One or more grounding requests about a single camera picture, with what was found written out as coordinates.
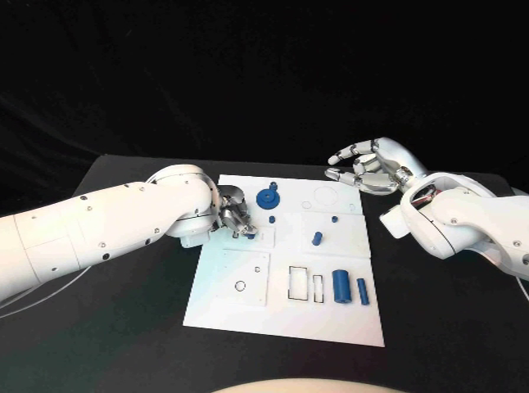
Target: blue object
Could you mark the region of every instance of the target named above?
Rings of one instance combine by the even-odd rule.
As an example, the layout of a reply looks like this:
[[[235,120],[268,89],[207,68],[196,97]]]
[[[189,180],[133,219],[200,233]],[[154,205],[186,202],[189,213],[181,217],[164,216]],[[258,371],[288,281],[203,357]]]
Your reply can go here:
[[[333,277],[333,300],[336,303],[350,303],[349,273],[347,270],[334,270]]]
[[[279,195],[277,193],[278,185],[271,183],[271,186],[261,190],[256,194],[256,204],[261,209],[269,210],[278,206]]]
[[[314,240],[311,240],[311,244],[314,245],[314,246],[318,246],[320,245],[320,243],[321,243],[321,232],[316,232],[316,235],[314,235]]]
[[[356,280],[356,285],[359,286],[359,295],[362,296],[362,305],[369,305],[367,288],[365,287],[365,280],[362,278],[359,278]]]

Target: robotic arm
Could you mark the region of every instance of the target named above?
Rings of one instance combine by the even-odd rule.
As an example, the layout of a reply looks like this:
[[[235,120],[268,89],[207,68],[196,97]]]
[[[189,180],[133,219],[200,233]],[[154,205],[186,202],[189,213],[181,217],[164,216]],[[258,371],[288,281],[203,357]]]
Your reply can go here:
[[[256,233],[243,192],[218,187],[193,165],[169,166],[145,183],[122,184],[3,217],[0,302],[147,246],[163,234],[193,247],[223,226],[233,236]]]
[[[330,157],[330,165],[353,155],[360,155],[354,173],[328,168],[326,176],[375,195],[403,192],[401,204],[380,216],[392,236],[412,233],[441,259],[461,250],[478,252],[503,272],[529,281],[529,196],[496,197],[465,176],[429,174],[392,139],[350,145]]]

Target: blue small cylinder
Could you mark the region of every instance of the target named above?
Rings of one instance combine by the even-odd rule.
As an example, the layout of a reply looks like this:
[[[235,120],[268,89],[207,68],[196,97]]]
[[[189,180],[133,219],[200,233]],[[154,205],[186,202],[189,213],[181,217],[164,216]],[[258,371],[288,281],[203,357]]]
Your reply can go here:
[[[333,277],[333,300],[336,303],[350,303],[349,273],[347,270],[334,270]]]
[[[311,240],[311,244],[314,245],[314,246],[318,246],[320,245],[320,243],[321,243],[321,232],[316,232],[316,235],[314,235],[314,240]]]
[[[356,280],[356,285],[359,286],[359,295],[362,296],[362,305],[369,305],[367,287],[365,286],[365,280],[362,278],[359,278]]]

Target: beige surface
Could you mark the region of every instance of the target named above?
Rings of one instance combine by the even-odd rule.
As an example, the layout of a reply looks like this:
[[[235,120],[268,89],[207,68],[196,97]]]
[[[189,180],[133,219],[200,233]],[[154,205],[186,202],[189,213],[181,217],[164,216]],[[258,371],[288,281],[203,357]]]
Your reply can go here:
[[[228,387],[215,393],[401,393],[395,389],[359,382],[328,379],[271,379]]]

